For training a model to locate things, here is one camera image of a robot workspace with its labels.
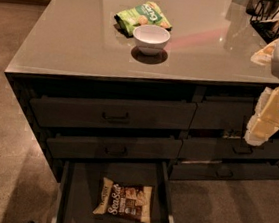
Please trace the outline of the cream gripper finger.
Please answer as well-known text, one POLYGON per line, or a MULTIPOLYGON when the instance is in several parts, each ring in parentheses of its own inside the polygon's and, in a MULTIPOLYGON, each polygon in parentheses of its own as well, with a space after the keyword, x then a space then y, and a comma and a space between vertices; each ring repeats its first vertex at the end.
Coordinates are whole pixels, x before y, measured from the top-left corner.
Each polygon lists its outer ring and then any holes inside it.
POLYGON ((254 114, 246 126, 244 140, 248 145, 260 146, 279 130, 277 120, 279 110, 275 105, 278 93, 278 89, 273 90, 271 88, 266 88, 261 93, 254 114))

